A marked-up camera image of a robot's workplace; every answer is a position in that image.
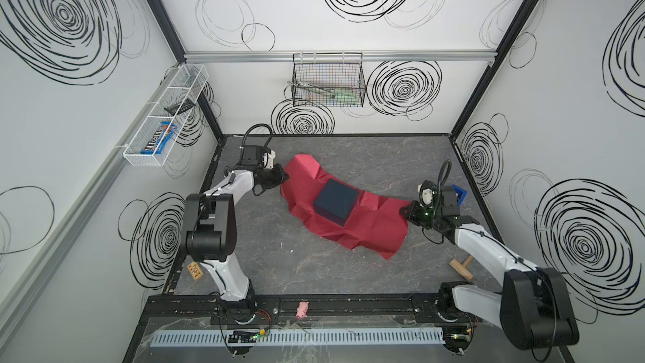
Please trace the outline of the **red wrapping paper sheet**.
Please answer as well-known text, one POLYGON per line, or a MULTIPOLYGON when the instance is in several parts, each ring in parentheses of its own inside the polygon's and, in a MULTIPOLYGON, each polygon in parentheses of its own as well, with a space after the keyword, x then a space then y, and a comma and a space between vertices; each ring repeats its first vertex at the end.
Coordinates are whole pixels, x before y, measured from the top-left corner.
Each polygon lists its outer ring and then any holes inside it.
POLYGON ((408 233, 408 223, 399 210, 409 201, 355 188, 359 190, 358 202, 347 223, 339 226, 313 210, 314 200, 325 183, 329 179, 339 180, 310 155, 294 156, 285 171, 289 179, 281 185, 282 197, 287 201, 290 213, 299 218, 314 235, 332 240, 349 250, 362 246, 386 260, 400 250, 408 233))

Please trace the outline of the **dark blue gift box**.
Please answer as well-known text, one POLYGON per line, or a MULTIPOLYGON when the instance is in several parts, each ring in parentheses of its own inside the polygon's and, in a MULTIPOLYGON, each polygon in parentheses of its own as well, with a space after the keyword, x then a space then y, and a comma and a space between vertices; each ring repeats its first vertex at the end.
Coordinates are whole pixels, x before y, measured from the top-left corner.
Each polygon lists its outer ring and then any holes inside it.
POLYGON ((314 212, 339 226, 344 226, 359 199, 359 190, 329 179, 313 203, 314 212))

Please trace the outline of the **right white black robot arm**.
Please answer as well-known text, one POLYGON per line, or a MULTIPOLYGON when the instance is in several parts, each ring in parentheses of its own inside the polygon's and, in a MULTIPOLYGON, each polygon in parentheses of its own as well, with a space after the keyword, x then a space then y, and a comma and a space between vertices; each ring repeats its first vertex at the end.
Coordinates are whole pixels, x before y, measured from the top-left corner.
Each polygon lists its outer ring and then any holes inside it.
POLYGON ((554 268, 539 267, 502 244, 469 215, 460 212, 458 196, 447 185, 452 162, 443 162, 436 181, 418 186, 418 200, 401 208, 403 218, 423 235, 437 232, 439 245, 449 241, 477 260, 501 285, 487 291, 470 279, 441 284, 435 299, 440 319, 483 319, 501 329, 521 351, 552 351, 573 346, 581 334, 566 281, 554 268))

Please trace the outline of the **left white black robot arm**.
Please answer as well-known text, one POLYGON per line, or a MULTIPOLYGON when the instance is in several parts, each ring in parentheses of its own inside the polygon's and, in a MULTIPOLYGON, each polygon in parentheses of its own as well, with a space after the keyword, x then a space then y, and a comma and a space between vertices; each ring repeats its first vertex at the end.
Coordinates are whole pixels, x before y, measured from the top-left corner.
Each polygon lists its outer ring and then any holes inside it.
POLYGON ((223 181, 186 198, 180 250, 213 279, 224 312, 254 314, 255 290, 234 253, 238 240, 235 206, 248 193, 260 196, 289 176, 270 149, 273 129, 254 124, 245 132, 238 162, 223 181))

